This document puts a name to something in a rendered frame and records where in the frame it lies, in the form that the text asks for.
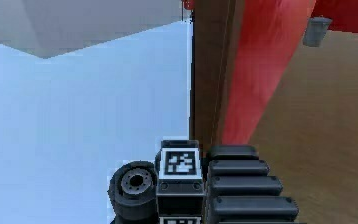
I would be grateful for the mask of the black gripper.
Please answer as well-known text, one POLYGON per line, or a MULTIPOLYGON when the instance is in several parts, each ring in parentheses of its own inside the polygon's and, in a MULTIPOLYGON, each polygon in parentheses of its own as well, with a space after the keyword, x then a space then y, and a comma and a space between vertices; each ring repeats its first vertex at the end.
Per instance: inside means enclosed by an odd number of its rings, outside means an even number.
POLYGON ((157 224, 156 185, 152 162, 133 161, 117 169, 107 190, 115 213, 110 224, 157 224))

